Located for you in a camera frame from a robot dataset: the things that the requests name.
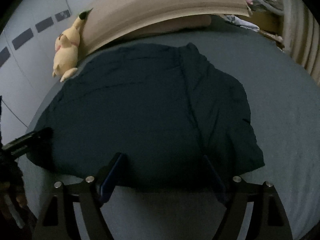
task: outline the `white wall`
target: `white wall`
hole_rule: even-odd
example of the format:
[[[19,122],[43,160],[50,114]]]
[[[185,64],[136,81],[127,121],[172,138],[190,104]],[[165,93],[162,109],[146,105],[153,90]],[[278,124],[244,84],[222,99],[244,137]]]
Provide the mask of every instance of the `white wall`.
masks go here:
[[[69,27],[69,22],[57,22],[55,14],[65,10],[68,10],[66,0],[23,0],[0,35],[0,51],[7,47],[11,54],[0,67],[0,95],[27,126],[45,95],[58,81],[52,78],[54,42]],[[38,33],[35,24],[48,17],[52,17],[54,25]],[[34,37],[15,50],[12,40],[29,28]],[[4,110],[1,120],[4,144],[25,132],[25,129],[17,129],[16,122],[25,126],[8,112]]]

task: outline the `bed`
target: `bed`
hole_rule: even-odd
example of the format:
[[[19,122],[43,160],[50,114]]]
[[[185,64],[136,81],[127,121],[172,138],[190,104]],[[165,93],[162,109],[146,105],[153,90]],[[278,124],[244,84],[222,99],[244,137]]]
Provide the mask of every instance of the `bed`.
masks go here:
[[[281,52],[270,40],[251,30],[212,17],[201,31],[182,31],[109,44],[86,57],[80,70],[99,54],[138,43],[174,47],[193,43],[219,70],[237,78],[243,85],[251,110],[251,125],[263,151],[265,166],[243,174],[247,182],[271,181],[286,210],[294,239],[300,239],[320,220],[320,90],[308,73]],[[42,112],[62,88],[57,83],[46,96],[27,132],[32,131]],[[40,167],[33,171],[26,157],[19,160],[24,172],[30,204],[39,214],[45,192],[56,180],[66,184],[81,179],[50,174]],[[238,239],[244,239],[250,221],[248,204]],[[225,207],[212,192],[137,192],[116,187],[111,200],[102,208],[104,218],[116,239],[211,239],[221,222]],[[78,224],[84,226],[76,206]]]

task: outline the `metal bolt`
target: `metal bolt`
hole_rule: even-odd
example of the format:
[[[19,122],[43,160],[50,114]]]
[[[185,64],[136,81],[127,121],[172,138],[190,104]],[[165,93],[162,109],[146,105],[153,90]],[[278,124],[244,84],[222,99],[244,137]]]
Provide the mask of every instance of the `metal bolt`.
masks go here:
[[[85,181],[90,183],[90,182],[93,182],[94,181],[94,176],[88,176],[85,178]]]
[[[267,185],[268,187],[272,187],[272,186],[273,186],[273,184],[272,184],[271,182],[269,182],[269,181],[266,181],[266,185]]]
[[[234,176],[233,177],[233,181],[235,182],[240,182],[241,181],[241,178],[239,176]]]
[[[62,182],[61,181],[57,181],[55,184],[54,184],[54,187],[55,188],[60,188],[62,186]]]

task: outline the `beige headboard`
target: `beige headboard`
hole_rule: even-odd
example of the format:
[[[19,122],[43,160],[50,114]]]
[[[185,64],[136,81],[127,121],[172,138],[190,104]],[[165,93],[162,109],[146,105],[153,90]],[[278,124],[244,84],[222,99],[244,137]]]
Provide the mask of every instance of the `beige headboard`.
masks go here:
[[[248,16],[245,0],[95,0],[82,31],[79,59],[145,26],[201,14]]]

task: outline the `yellow stuffed animal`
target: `yellow stuffed animal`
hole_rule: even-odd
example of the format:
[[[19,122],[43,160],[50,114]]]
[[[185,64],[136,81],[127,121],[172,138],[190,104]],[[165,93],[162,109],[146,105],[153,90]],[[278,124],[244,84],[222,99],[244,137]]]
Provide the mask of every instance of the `yellow stuffed animal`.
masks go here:
[[[62,76],[60,82],[72,77],[78,70],[78,47],[80,44],[80,29],[83,27],[85,19],[90,11],[81,13],[74,21],[73,25],[62,32],[56,39],[53,59],[52,76]]]

